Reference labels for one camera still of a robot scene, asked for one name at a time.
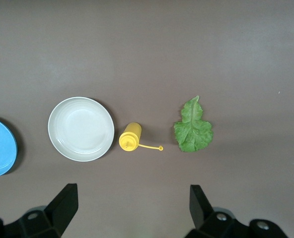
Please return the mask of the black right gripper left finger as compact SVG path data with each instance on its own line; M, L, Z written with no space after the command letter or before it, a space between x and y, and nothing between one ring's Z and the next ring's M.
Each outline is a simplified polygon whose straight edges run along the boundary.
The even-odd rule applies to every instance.
M30 209L7 225L0 218L0 238L60 238L77 210L77 184L69 183L46 207Z

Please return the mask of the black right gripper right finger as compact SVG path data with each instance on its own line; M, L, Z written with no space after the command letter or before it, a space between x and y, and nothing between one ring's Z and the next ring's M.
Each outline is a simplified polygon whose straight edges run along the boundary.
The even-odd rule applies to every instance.
M226 212L215 211L199 185L190 186L189 211L195 228L187 238L286 238L275 223L253 219L246 226Z

